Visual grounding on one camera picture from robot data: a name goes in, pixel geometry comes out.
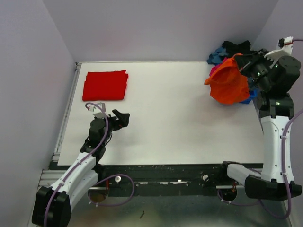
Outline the orange t shirt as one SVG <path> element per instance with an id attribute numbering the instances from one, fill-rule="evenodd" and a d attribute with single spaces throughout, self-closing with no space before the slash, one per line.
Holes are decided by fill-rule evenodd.
<path id="1" fill-rule="evenodd" d="M 210 87 L 210 96 L 220 104 L 232 105 L 246 100 L 249 95 L 248 78 L 237 68 L 234 57 L 227 58 L 205 81 Z"/>

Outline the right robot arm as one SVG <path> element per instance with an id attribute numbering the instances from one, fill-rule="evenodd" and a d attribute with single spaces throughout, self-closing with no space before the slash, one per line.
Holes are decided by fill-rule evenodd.
<path id="1" fill-rule="evenodd" d="M 252 78 L 260 92 L 257 108 L 264 138 L 264 163 L 261 173 L 236 162 L 224 162 L 218 181 L 229 185 L 234 180 L 244 186 L 249 198 L 285 201 L 302 194 L 302 186 L 294 182 L 290 160 L 290 131 L 294 103 L 289 95 L 300 77 L 301 63 L 282 51 L 235 55 L 239 72 Z"/>

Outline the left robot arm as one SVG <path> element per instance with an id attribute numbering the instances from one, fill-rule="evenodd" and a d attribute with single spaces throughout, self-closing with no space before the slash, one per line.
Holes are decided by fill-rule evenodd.
<path id="1" fill-rule="evenodd" d="M 40 227 L 66 227 L 72 211 L 90 187 L 103 183 L 109 186 L 110 177 L 100 171 L 99 160 L 106 151 L 112 133 L 129 124 L 129 113 L 114 109 L 113 116 L 103 110 L 93 111 L 89 135 L 74 163 L 49 187 L 42 186 L 36 193 L 32 223 Z"/>

